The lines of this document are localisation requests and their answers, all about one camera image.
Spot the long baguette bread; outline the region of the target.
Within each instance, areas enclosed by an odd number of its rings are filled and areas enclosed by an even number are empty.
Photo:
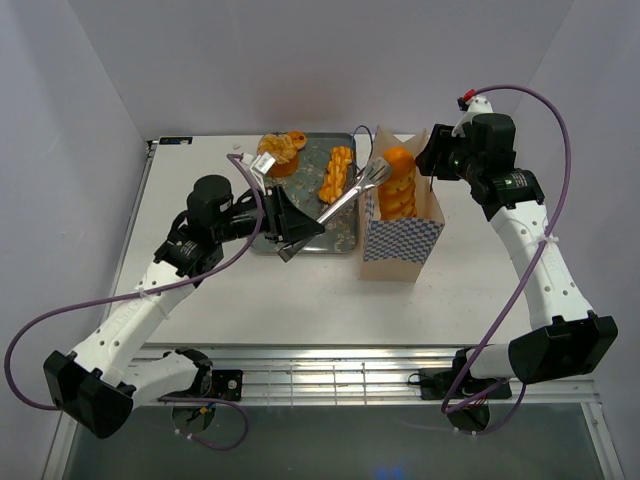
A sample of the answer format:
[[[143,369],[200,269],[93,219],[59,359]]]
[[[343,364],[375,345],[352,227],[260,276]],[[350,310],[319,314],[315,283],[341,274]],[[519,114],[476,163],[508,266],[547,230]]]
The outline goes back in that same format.
[[[385,151],[383,158],[391,166],[392,174],[378,187],[380,218],[396,220],[416,217],[414,156],[405,147],[395,146]]]

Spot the metal tongs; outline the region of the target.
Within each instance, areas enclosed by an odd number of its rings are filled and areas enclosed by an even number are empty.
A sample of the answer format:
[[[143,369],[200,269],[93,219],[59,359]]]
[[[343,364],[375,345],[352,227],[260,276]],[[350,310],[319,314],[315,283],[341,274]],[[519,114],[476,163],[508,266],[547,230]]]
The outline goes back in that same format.
[[[391,165],[383,157],[371,157],[354,177],[352,185],[316,219],[316,223],[325,227],[334,217],[339,216],[364,193],[386,182],[392,173]],[[317,236],[317,233],[305,239],[286,244],[278,250],[279,257],[284,262],[290,261],[314,236]]]

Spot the blue checkered paper bag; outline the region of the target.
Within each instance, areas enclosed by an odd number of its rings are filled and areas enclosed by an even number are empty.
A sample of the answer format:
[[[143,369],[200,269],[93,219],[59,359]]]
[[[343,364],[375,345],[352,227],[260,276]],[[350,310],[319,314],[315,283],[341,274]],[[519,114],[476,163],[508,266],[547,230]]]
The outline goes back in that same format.
[[[378,191],[359,198],[358,277],[363,281],[414,283],[433,251],[445,220],[429,179],[415,175],[417,213],[383,220]]]

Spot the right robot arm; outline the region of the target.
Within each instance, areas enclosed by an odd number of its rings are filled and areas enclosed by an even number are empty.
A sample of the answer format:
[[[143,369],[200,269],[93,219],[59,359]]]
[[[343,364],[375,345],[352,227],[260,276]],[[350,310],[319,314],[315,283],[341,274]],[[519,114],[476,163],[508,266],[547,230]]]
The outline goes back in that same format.
[[[464,180],[500,237],[526,299],[530,332],[506,344],[457,352],[451,391],[474,397],[493,380],[524,385],[592,373],[618,335],[580,292],[552,234],[535,175],[516,167],[516,127],[505,114],[481,113],[454,127],[434,126],[418,155],[419,172]]]

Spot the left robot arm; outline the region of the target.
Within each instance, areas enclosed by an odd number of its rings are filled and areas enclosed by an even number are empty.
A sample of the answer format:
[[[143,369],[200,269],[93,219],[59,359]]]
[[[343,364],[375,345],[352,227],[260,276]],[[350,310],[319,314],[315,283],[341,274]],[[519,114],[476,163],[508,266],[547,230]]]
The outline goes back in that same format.
[[[253,233],[289,243],[324,230],[280,187],[267,194],[248,190],[235,198],[227,178],[198,179],[132,298],[115,307],[70,353],[55,351],[45,360],[54,404],[104,439],[150,401],[169,395],[194,400],[208,396],[212,362],[193,348],[177,348],[141,367],[130,363],[170,312],[195,292],[203,274],[220,264],[224,243]]]

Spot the sugared round cake bread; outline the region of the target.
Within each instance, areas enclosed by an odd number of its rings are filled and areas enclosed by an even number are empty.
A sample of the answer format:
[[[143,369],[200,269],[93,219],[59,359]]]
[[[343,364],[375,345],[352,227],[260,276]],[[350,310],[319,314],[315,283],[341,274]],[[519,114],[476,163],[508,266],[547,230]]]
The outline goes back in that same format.
[[[258,154],[268,153],[275,163],[269,169],[272,178],[282,178],[292,175],[299,165],[298,148],[288,134],[266,134],[258,143]]]

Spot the metal baking tray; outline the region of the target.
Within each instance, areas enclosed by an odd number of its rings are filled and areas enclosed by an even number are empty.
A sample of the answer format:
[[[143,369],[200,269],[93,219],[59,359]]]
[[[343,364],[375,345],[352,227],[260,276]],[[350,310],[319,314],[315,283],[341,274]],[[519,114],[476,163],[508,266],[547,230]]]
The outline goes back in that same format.
[[[346,146],[352,150],[353,162],[348,169],[347,182],[351,182],[358,172],[354,161],[354,141],[346,133],[304,133],[306,146],[298,151],[299,165],[290,176],[282,178],[265,178],[269,187],[280,185],[287,196],[304,213],[318,217],[326,210],[328,204],[318,197],[323,185],[330,153],[334,147]],[[325,227],[325,233],[312,239],[304,248],[306,253],[342,254],[355,248],[358,240],[358,214],[356,206],[349,206],[346,211],[334,218]]]

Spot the twisted orange pastry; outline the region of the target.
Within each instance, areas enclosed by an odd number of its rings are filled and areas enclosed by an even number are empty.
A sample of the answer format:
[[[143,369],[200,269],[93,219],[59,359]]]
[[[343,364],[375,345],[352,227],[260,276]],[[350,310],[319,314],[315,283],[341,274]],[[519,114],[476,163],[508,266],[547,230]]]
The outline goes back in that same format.
[[[348,169],[353,162],[353,153],[349,147],[334,147],[330,153],[323,185],[318,191],[319,199],[331,204],[343,193],[347,180]]]

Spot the small round bun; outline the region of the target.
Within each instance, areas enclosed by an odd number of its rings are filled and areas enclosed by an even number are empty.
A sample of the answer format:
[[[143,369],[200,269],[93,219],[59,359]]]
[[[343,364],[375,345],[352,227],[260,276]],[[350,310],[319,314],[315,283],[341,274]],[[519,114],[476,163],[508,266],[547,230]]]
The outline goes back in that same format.
[[[301,131],[289,131],[287,135],[293,142],[293,145],[296,147],[298,151],[302,150],[307,143],[306,135]]]

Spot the left logo sticker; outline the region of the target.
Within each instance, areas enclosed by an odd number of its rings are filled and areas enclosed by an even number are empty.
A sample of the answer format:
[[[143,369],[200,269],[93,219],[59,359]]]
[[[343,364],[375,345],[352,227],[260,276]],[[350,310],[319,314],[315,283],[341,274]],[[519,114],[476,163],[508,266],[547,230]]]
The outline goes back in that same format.
[[[159,145],[191,145],[193,137],[162,137],[158,140]]]

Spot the aluminium frame rail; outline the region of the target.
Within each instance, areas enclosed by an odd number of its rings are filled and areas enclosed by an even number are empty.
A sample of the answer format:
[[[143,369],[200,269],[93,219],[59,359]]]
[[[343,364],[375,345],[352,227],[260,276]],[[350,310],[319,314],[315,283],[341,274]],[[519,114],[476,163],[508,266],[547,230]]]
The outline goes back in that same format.
[[[433,375],[451,366],[455,348],[431,346],[294,347],[197,345],[216,370],[243,372],[244,406],[433,405],[417,386],[424,369]]]

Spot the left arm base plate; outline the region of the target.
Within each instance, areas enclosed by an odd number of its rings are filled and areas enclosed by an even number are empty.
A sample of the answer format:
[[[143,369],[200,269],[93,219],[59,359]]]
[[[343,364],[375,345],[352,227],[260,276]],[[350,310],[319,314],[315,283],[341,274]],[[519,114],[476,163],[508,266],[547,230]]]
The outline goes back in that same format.
[[[239,402],[242,399],[244,372],[240,369],[214,369],[201,387],[192,387],[182,392],[171,392],[165,398],[195,399],[209,401],[219,399]]]

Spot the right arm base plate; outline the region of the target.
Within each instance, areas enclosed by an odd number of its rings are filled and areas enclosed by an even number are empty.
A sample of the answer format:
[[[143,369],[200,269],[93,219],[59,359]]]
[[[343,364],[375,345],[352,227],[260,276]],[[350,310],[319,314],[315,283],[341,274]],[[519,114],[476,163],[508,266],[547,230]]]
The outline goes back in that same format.
[[[449,369],[422,368],[411,373],[407,379],[409,386],[418,387],[422,400],[443,400],[454,382],[456,374]],[[454,398],[464,399],[484,391],[496,383],[495,379],[472,379],[469,375],[457,388]],[[491,400],[506,400],[512,397],[508,383],[499,384],[487,394]]]

